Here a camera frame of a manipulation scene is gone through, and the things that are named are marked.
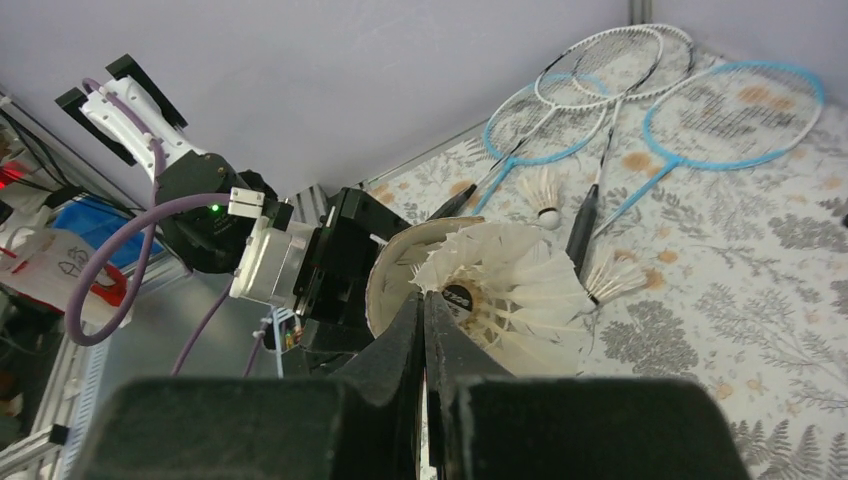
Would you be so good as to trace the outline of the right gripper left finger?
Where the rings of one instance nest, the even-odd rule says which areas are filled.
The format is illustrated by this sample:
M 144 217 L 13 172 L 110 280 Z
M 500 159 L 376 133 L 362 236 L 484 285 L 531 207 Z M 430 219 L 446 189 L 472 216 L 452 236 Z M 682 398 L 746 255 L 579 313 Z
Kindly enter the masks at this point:
M 333 378 L 340 382 L 334 479 L 417 479 L 424 377 L 424 298 L 410 294 L 388 328 Z

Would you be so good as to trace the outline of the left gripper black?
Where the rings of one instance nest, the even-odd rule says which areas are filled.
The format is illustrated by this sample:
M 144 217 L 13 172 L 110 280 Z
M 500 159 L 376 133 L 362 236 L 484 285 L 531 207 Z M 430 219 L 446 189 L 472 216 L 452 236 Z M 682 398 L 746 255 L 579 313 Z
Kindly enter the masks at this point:
M 247 222 L 249 236 L 254 221 Z M 359 352 L 374 339 L 365 316 L 370 271 L 393 236 L 409 223 L 369 193 L 344 188 L 333 196 L 320 219 L 298 277 L 296 305 L 304 320 L 300 347 L 312 352 Z

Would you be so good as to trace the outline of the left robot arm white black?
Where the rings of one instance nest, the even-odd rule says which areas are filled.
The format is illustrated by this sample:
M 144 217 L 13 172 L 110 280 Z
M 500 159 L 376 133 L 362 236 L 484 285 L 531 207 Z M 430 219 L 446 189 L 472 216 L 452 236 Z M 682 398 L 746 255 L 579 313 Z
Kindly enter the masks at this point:
M 382 242 L 406 222 L 359 188 L 323 200 L 316 224 L 295 217 L 254 171 L 193 145 L 186 120 L 130 56 L 108 66 L 106 83 L 85 79 L 58 106 L 152 183 L 152 207 L 96 252 L 106 262 L 138 233 L 162 235 L 191 270 L 227 274 L 233 298 L 292 311 L 307 323 L 301 344 L 356 352 L 372 340 L 366 281 Z

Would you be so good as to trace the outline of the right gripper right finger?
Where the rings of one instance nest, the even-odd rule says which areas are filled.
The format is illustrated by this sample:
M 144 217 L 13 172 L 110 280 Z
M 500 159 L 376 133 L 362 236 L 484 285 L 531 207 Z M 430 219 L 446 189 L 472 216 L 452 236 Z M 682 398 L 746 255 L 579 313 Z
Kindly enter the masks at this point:
M 424 296 L 423 327 L 430 465 L 439 479 L 471 479 L 477 428 L 470 389 L 512 374 L 466 335 L 438 292 Z

